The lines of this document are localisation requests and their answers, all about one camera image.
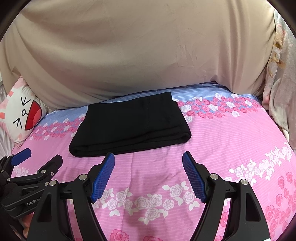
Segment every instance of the bed sheet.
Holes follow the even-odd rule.
[[[276,240],[296,211],[295,156],[258,99],[206,83],[143,92],[108,102],[165,91],[170,91],[178,103],[192,137],[181,145],[115,156],[106,190],[93,204],[107,239],[190,240],[204,207],[195,198],[182,167],[182,154],[190,151],[197,162],[225,180],[249,180],[265,213],[271,240]],[[64,160],[54,177],[59,182],[72,181],[101,163],[103,157],[76,158],[68,150],[86,111],[87,107],[81,107],[46,115],[22,147],[14,149],[16,153],[30,148],[32,156],[14,168],[13,176],[35,173],[56,154]],[[120,121],[111,109],[102,113],[102,118]],[[79,241],[73,202],[68,200],[68,204],[73,233]],[[215,241],[222,239],[229,204],[226,199]]]

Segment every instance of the silver bolt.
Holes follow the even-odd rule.
[[[82,174],[82,175],[79,176],[79,179],[80,179],[81,181],[84,181],[84,180],[87,179],[87,175],[86,175],[86,174]]]
[[[246,179],[242,179],[241,182],[242,182],[243,185],[248,185],[249,184],[249,182]]]
[[[213,179],[213,180],[217,180],[219,177],[217,174],[213,173],[210,175],[210,177]]]
[[[56,180],[51,180],[51,181],[49,182],[49,185],[50,185],[50,186],[54,186],[54,185],[56,185],[56,183],[57,183]]]

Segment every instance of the black cloth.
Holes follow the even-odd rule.
[[[185,143],[190,138],[178,104],[165,92],[89,105],[69,151],[76,157],[123,154]]]

